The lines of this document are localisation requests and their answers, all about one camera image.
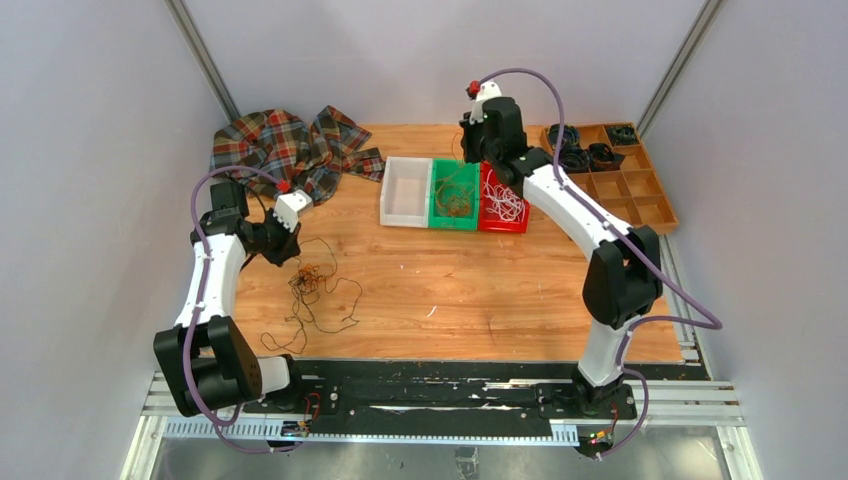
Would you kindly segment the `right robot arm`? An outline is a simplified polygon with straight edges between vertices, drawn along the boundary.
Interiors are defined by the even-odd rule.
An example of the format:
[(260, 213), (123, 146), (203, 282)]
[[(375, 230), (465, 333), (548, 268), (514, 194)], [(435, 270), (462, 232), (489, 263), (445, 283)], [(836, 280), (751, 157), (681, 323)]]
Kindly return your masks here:
[(502, 185), (550, 217), (588, 261), (582, 299), (592, 323), (572, 376), (577, 384), (571, 400), (580, 414), (598, 416), (621, 381), (628, 328), (663, 293), (658, 235), (609, 213), (550, 154), (529, 146), (513, 98), (479, 92), (460, 125), (465, 161), (487, 163)]

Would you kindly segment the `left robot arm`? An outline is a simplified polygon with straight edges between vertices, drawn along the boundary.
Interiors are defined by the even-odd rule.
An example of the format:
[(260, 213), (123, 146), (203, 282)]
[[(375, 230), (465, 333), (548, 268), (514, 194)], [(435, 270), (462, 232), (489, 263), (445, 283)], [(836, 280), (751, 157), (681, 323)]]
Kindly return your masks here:
[(174, 327), (158, 332), (153, 350), (177, 410), (186, 417), (258, 401), (283, 413), (306, 400), (293, 358), (259, 358), (232, 313), (238, 279), (257, 256), (281, 266), (300, 254), (299, 216), (312, 206), (301, 190), (278, 195), (260, 222), (249, 220), (245, 188), (233, 181), (210, 188), (211, 208), (190, 235), (194, 270)]

